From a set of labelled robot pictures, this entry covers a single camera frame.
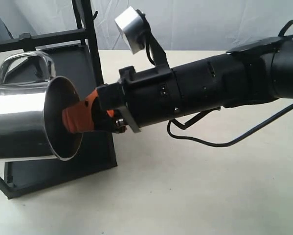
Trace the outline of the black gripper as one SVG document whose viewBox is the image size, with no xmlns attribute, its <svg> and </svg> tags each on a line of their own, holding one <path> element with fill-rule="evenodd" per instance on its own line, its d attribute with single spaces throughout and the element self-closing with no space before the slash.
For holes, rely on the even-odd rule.
<svg viewBox="0 0 293 235">
<path fill-rule="evenodd" d="M 134 133 L 142 127 L 182 116 L 177 79 L 168 66 L 137 72 L 133 66 L 122 68 L 117 82 L 97 87 L 84 100 L 62 111 L 63 125 L 69 132 L 94 130 L 92 105 L 98 98 L 107 111 L 110 131 L 129 126 Z"/>
</svg>

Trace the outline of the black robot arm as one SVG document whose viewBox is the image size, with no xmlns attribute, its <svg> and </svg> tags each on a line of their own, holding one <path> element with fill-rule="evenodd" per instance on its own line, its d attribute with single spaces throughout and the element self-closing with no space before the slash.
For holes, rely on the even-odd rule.
<svg viewBox="0 0 293 235">
<path fill-rule="evenodd" d="M 62 112 L 71 133 L 138 133 L 142 127 L 220 107 L 293 99 L 293 37 L 271 37 L 174 68 L 122 68 L 116 83 L 97 87 Z"/>
</svg>

